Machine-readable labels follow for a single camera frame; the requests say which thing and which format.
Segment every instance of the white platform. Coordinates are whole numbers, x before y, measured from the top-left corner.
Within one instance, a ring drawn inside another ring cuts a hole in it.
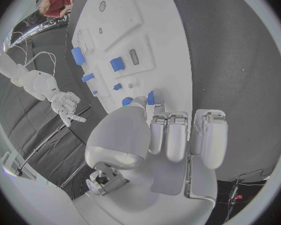
[[[105,9],[100,11],[101,2]],[[122,106],[125,97],[148,96],[161,89],[166,111],[186,111],[191,124],[192,71],[183,24],[173,0],[88,0],[73,39],[80,47],[87,82],[107,113]],[[134,65],[130,50],[136,51]],[[110,61],[121,57],[125,69],[114,72]],[[128,84],[138,86],[129,88]],[[113,90],[120,83],[122,88]],[[148,124],[153,106],[147,107]]]

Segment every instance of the gray floor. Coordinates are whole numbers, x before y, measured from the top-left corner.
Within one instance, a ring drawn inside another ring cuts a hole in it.
[[[67,54],[86,1],[75,1]],[[174,2],[189,46],[193,111],[223,110],[229,124],[227,152],[216,171],[217,179],[232,181],[261,170],[250,180],[262,180],[271,174],[281,153],[281,57],[277,47],[243,0]]]

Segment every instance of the blue switch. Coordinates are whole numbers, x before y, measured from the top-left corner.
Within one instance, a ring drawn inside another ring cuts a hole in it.
[[[122,88],[122,85],[120,83],[113,86],[113,90],[116,90],[116,91],[121,89],[121,88]]]
[[[115,72],[125,68],[124,67],[124,63],[123,63],[121,57],[112,59],[110,61],[110,64],[111,64],[111,66],[113,68],[113,71],[115,71]]]
[[[88,80],[91,80],[91,79],[93,79],[95,76],[94,76],[94,74],[89,74],[89,75],[86,75],[86,76],[84,76],[83,78],[82,78],[82,82],[84,82],[84,83],[86,83]]]
[[[71,50],[71,53],[72,53],[72,55],[73,55],[73,57],[74,57],[74,60],[75,60],[75,62],[76,62],[76,64],[77,64],[78,66],[81,66],[83,63],[86,62],[86,60],[85,60],[85,58],[84,58],[84,56],[83,56],[83,54],[82,54],[82,52],[81,52],[80,47],[75,47],[75,48],[73,48],[73,49]]]
[[[132,100],[133,100],[132,97],[125,97],[122,101],[122,105],[127,106],[127,105],[131,104]]]
[[[153,91],[148,94],[148,105],[154,105]]]

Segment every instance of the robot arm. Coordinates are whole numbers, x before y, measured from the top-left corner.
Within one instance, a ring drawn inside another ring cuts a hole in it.
[[[28,71],[25,66],[16,64],[5,52],[0,54],[0,73],[36,99],[48,99],[53,111],[59,114],[67,127],[71,125],[71,119],[83,123],[86,121],[85,118],[74,115],[80,98],[72,92],[60,91],[52,75],[38,70]]]

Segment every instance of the metal bar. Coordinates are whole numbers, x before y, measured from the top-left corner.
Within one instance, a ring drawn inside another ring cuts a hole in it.
[[[67,178],[67,180],[65,180],[61,185],[60,185],[60,188],[63,189],[63,187],[65,185],[67,185],[69,183],[69,181],[87,164],[87,162],[85,161],[84,163],[81,164],[80,167],[78,167],[73,173],[71,176],[69,176]]]
[[[82,109],[80,112],[78,112],[76,115],[80,116],[81,114],[83,114],[84,112],[86,112],[87,110],[89,110],[92,106],[89,105],[86,108]],[[15,174],[18,176],[21,176],[22,170],[25,167],[25,165],[28,163],[28,161],[58,132],[60,132],[66,125],[63,123],[62,125],[60,125],[54,132],[52,132],[40,145],[37,146],[37,148],[35,148],[33,150],[33,152],[26,158],[26,160],[17,167]]]

